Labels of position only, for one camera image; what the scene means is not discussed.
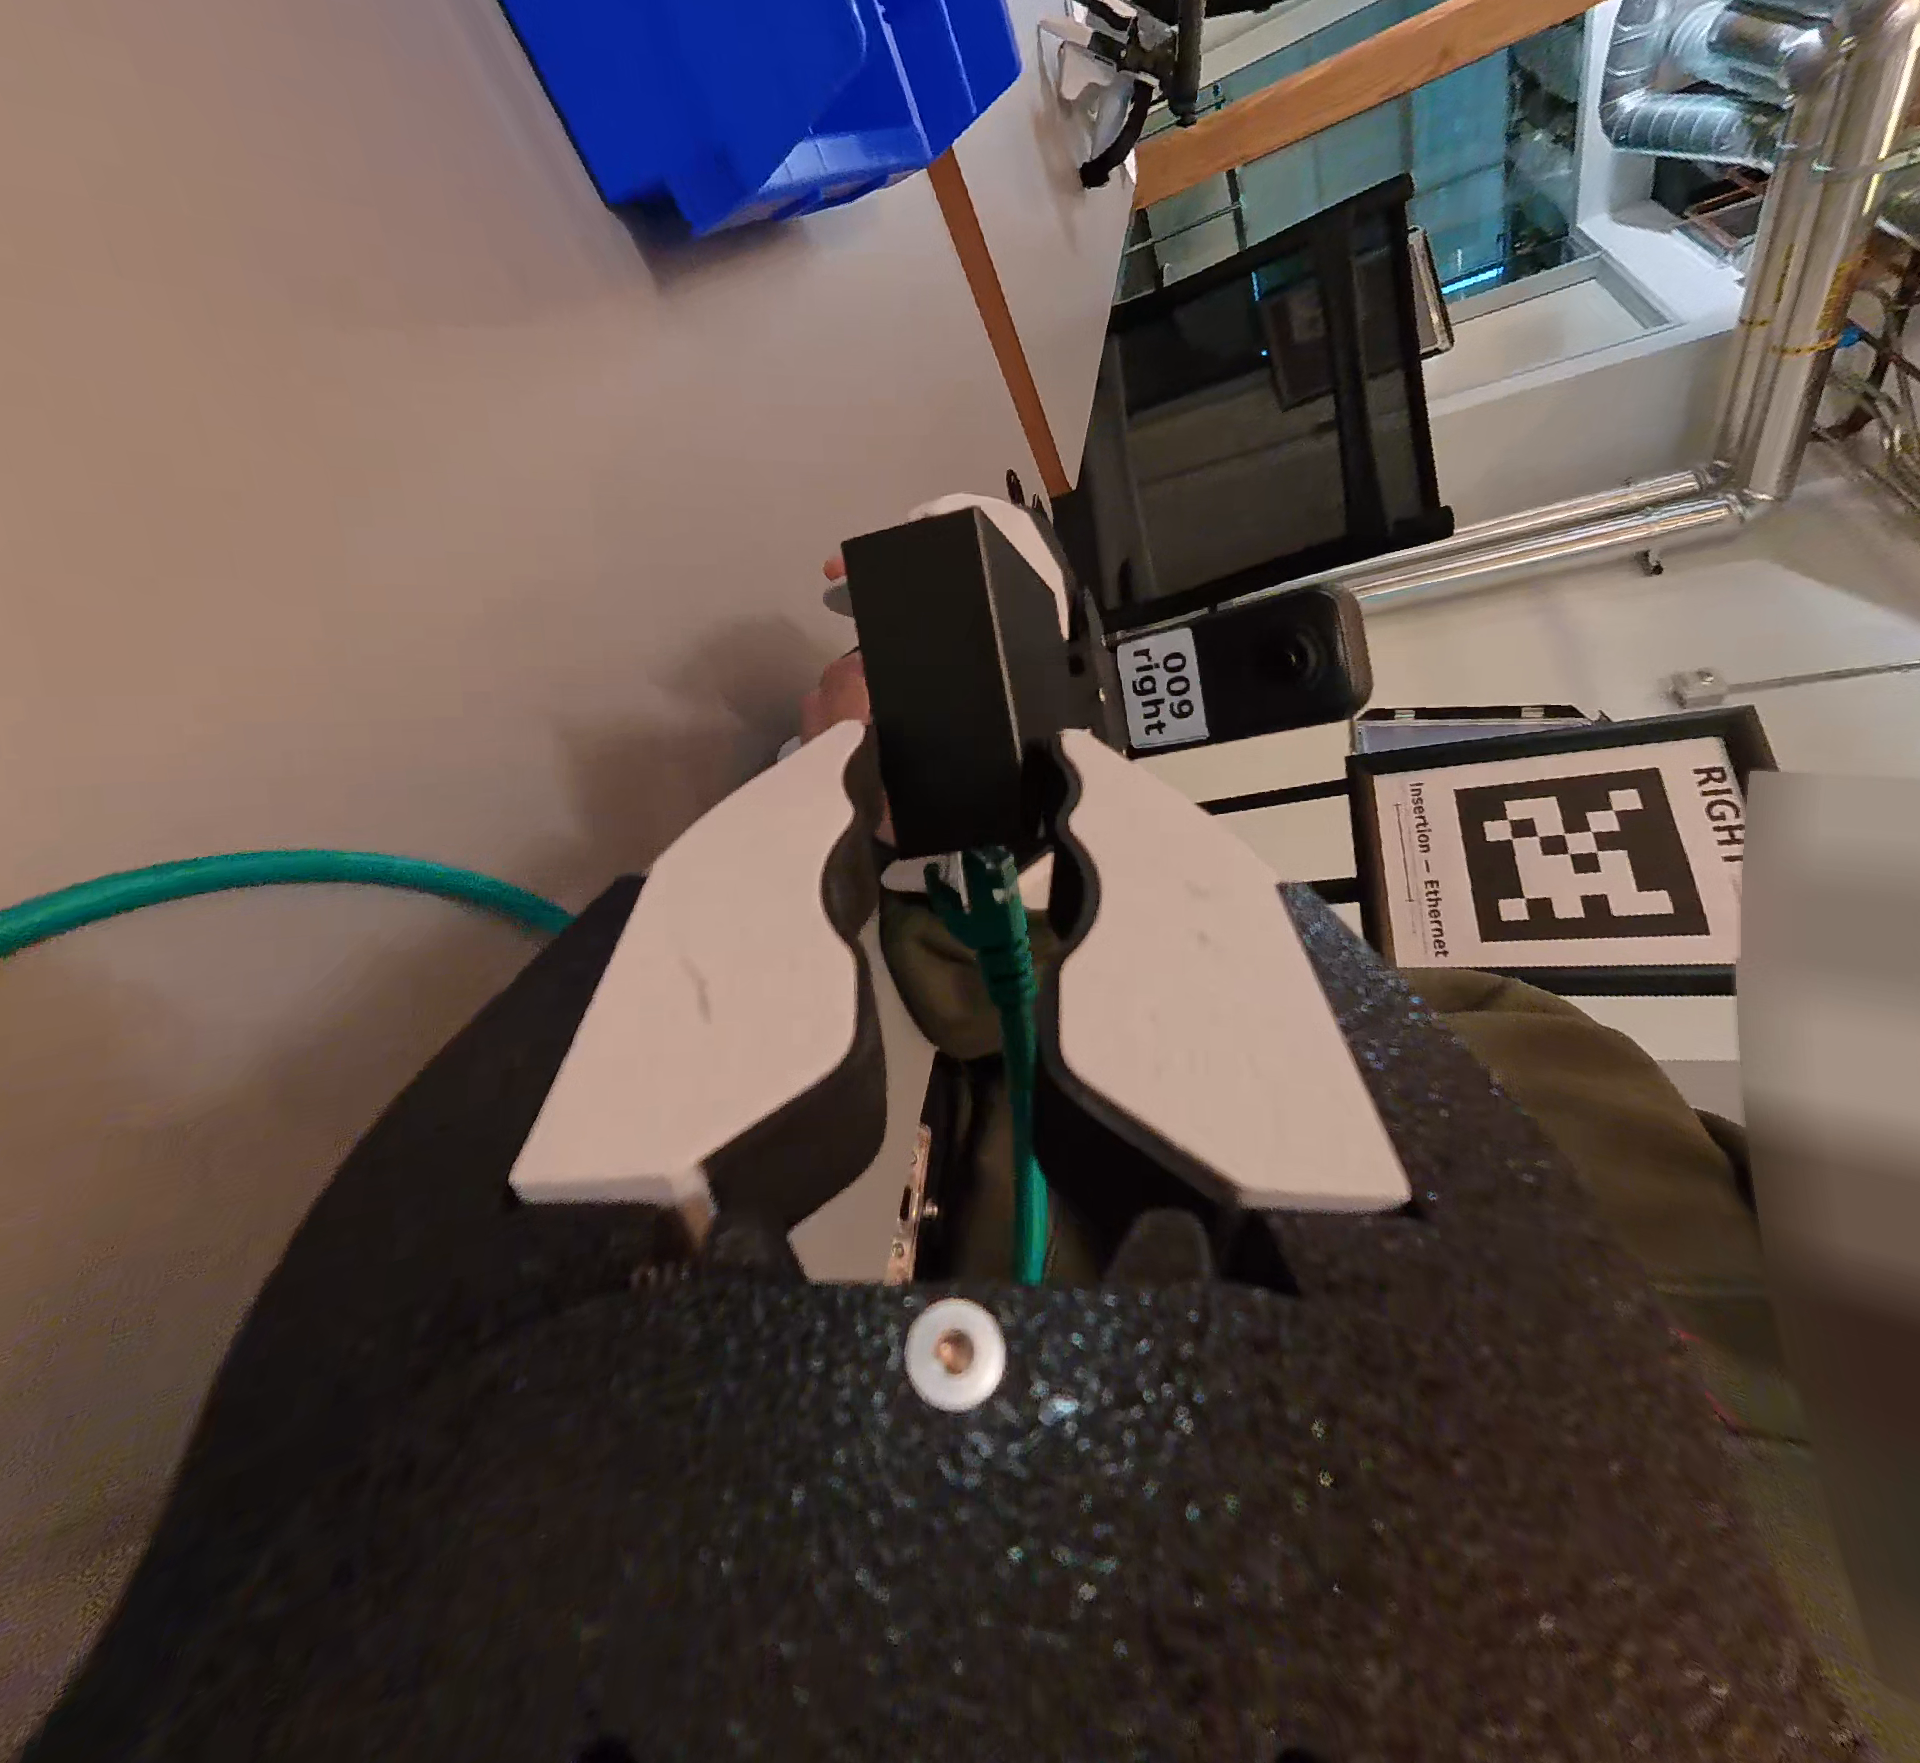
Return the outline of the person's right hand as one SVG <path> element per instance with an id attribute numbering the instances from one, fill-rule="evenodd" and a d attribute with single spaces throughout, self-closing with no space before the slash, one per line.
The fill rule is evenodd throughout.
<path id="1" fill-rule="evenodd" d="M 854 646 L 822 670 L 814 688 L 802 697 L 797 742 L 812 742 L 840 722 L 868 725 L 872 699 L 862 650 Z"/>

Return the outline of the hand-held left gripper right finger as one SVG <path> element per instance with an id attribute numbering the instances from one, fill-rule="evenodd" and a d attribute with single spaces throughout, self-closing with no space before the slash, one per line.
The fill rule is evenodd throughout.
<path id="1" fill-rule="evenodd" d="M 1411 1185 L 1274 873 L 1087 731 L 1055 745 L 1053 1087 L 1213 1202 L 1389 1215 Z"/>

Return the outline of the silver ventilation duct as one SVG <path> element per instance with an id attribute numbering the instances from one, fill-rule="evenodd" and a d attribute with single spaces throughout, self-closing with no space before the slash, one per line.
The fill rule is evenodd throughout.
<path id="1" fill-rule="evenodd" d="M 1704 467 L 1470 527 L 1348 579 L 1366 606 L 1714 543 L 1784 502 L 1901 166 L 1917 0 L 1621 0 L 1601 85 L 1621 150 L 1771 172 Z"/>

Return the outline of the wooden railing beam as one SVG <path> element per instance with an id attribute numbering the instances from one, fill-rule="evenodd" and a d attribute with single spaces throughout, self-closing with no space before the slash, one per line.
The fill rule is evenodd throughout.
<path id="1" fill-rule="evenodd" d="M 1149 208 L 1192 192 L 1217 174 L 1302 144 L 1604 2 L 1444 0 L 1188 130 L 1142 142 L 1136 203 Z"/>

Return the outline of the black port box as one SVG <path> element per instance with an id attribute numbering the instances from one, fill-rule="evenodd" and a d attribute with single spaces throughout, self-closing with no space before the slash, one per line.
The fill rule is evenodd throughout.
<path id="1" fill-rule="evenodd" d="M 979 511 L 854 536 L 842 565 L 899 860 L 1043 856 L 1053 752 L 1090 731 L 1049 584 Z"/>

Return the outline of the white and black device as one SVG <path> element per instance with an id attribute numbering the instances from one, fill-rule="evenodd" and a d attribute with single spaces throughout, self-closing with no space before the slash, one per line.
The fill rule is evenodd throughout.
<path id="1" fill-rule="evenodd" d="M 1173 5 L 1176 16 L 1168 22 L 1126 0 L 1068 0 L 1079 16 L 1039 25 L 1058 47 L 1057 95 L 1065 106 L 1108 85 L 1132 91 L 1115 136 L 1077 167 L 1087 192 L 1104 188 L 1133 153 L 1156 96 L 1164 96 L 1177 128 L 1192 128 L 1199 118 L 1209 0 Z"/>

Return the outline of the black computer monitor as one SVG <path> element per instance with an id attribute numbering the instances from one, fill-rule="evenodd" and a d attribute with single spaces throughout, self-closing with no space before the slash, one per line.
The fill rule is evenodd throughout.
<path id="1" fill-rule="evenodd" d="M 1109 313 L 1055 519 L 1112 627 L 1452 539 L 1411 195 L 1387 177 Z"/>

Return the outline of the framed marker tag sign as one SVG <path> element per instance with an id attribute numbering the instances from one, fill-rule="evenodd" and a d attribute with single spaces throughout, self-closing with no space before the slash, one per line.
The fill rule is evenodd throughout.
<path id="1" fill-rule="evenodd" d="M 1348 758 L 1357 901 L 1395 969 L 1567 997 L 1731 997 L 1752 707 Z"/>

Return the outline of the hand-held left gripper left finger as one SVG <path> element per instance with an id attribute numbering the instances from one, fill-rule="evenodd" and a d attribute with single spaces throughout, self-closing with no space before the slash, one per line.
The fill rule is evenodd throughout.
<path id="1" fill-rule="evenodd" d="M 653 864 L 510 1168 L 523 1204 L 790 1232 L 884 1147 L 878 752 L 838 722 Z"/>

